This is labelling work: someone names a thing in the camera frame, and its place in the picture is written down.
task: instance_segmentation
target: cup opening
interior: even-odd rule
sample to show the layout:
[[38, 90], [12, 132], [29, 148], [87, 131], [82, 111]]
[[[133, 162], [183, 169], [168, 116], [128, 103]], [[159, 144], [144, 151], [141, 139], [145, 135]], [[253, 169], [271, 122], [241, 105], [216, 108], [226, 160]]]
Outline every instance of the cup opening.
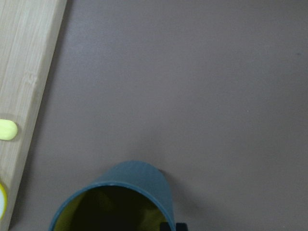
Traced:
[[101, 186], [72, 199], [60, 213], [54, 231], [159, 231], [166, 221], [159, 208], [139, 192]]

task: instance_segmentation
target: yellow rim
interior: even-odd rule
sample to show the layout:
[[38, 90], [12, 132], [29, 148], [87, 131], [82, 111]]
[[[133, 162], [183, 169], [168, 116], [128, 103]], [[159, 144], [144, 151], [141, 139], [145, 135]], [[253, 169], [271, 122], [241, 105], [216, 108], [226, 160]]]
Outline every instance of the yellow rim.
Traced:
[[7, 195], [4, 187], [0, 184], [0, 219], [2, 219], [7, 205]]

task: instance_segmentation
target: gray table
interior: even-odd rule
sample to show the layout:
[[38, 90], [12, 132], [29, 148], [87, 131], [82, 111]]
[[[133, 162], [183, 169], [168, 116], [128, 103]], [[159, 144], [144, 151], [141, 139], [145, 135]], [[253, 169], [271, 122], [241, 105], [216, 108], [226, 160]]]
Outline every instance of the gray table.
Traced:
[[147, 161], [191, 231], [308, 230], [306, 0], [69, 1], [11, 223]]

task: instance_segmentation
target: blue cup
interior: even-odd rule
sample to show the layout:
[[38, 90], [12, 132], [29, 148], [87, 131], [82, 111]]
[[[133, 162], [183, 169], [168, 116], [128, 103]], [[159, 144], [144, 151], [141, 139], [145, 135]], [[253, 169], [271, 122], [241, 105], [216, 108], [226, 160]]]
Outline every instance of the blue cup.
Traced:
[[154, 166], [127, 161], [70, 196], [49, 231], [159, 231], [162, 222], [176, 231], [168, 182]]

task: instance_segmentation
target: bamboo cutting board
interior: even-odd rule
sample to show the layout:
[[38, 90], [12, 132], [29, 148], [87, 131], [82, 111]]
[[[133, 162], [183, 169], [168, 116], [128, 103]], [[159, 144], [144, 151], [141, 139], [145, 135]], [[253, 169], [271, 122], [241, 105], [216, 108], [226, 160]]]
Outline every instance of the bamboo cutting board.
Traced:
[[0, 119], [19, 128], [0, 140], [0, 182], [8, 195], [0, 231], [8, 230], [66, 0], [0, 0]]

